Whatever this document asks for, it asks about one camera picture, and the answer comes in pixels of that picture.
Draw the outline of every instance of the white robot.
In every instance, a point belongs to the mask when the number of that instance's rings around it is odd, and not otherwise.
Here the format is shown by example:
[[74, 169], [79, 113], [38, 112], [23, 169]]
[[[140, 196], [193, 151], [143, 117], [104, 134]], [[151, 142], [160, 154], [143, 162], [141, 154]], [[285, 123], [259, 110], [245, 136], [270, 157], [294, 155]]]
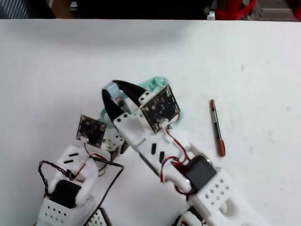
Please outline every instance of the white robot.
[[[192, 142], [187, 141], [182, 145], [173, 136], [171, 128], [179, 120], [181, 110], [169, 85], [158, 92], [151, 92], [125, 81], [113, 81], [110, 86], [118, 87], [135, 106], [120, 106], [120, 102], [116, 101], [110, 91], [102, 90], [105, 110], [115, 128], [106, 132], [105, 142], [103, 137], [100, 138], [98, 142], [103, 145], [97, 152], [86, 153], [85, 147], [74, 146], [64, 152], [57, 162], [62, 170], [57, 172], [49, 191], [45, 192], [38, 226], [111, 225], [100, 207], [102, 202], [97, 205], [89, 192], [98, 178], [98, 171], [105, 164], [102, 162], [97, 165], [95, 161], [112, 163], [110, 151], [114, 149], [120, 155], [122, 149], [126, 148], [125, 144], [138, 152], [162, 183], [173, 183], [176, 192], [186, 196], [189, 208], [177, 219], [175, 226], [270, 225], [244, 199], [225, 170], [214, 167]], [[78, 139], [82, 142], [91, 141], [85, 141], [85, 138], [86, 134], [78, 132]], [[75, 153], [78, 153], [79, 160], [66, 163]], [[72, 202], [60, 200], [62, 194], [69, 190], [73, 191]]]

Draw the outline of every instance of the orange pen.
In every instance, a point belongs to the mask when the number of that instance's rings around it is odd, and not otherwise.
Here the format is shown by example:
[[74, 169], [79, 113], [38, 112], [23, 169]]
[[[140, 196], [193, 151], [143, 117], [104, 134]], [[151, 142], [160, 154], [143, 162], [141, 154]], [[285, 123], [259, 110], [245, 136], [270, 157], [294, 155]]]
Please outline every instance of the orange pen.
[[224, 141], [222, 140], [220, 125], [218, 124], [214, 100], [210, 100], [210, 106], [211, 106], [212, 122], [214, 126], [214, 133], [215, 133], [218, 152], [221, 157], [224, 157], [226, 155], [226, 149], [225, 149]]

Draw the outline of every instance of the circuit board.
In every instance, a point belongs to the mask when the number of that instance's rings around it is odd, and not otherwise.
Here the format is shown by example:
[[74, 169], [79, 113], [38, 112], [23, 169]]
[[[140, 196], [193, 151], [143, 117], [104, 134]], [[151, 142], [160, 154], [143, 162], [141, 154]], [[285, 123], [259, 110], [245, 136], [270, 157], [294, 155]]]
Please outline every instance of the circuit board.
[[161, 129], [161, 122], [164, 119], [168, 119], [168, 121], [172, 120], [180, 113], [180, 108], [170, 86], [167, 85], [156, 96], [144, 104], [141, 111], [154, 133], [158, 133]]
[[106, 127], [107, 124], [101, 121], [81, 115], [76, 139], [80, 140], [81, 137], [88, 138], [88, 144], [100, 148]]

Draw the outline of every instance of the white surface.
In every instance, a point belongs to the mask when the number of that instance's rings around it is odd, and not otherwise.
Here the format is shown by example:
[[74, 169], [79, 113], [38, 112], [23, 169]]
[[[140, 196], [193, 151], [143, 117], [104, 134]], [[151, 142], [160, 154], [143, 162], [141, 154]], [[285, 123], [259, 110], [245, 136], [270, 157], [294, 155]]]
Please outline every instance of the white surface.
[[[1, 225], [35, 222], [44, 191], [39, 160], [57, 160], [81, 113], [98, 116], [101, 87], [157, 75], [172, 81], [185, 111], [180, 127], [213, 156], [215, 99], [227, 152], [216, 162], [272, 225], [298, 225], [300, 37], [301, 24], [287, 22], [0, 21]], [[184, 197], [134, 151], [119, 162], [126, 169], [103, 205], [113, 225], [170, 225]]]

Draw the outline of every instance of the teal plastic part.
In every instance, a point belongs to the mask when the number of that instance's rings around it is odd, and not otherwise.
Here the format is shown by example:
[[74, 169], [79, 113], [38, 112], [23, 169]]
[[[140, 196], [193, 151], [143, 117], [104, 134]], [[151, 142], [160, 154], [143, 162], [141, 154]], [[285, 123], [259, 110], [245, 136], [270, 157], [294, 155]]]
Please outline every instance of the teal plastic part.
[[[158, 90], [160, 90], [162, 87], [165, 87], [169, 84], [169, 80], [166, 77], [153, 77], [151, 79], [148, 79], [140, 84], [138, 84], [138, 86], [150, 91], [150, 92], [157, 92]], [[123, 98], [126, 99], [128, 98], [127, 95], [123, 94]], [[179, 120], [177, 120], [175, 123], [173, 123], [173, 125], [178, 124], [183, 118], [183, 111], [181, 111], [180, 113], [180, 118]], [[100, 113], [100, 121], [103, 121], [107, 124], [107, 128], [113, 128], [114, 125], [111, 122], [111, 120], [109, 119], [107, 112], [105, 109], [102, 109], [101, 113]]]

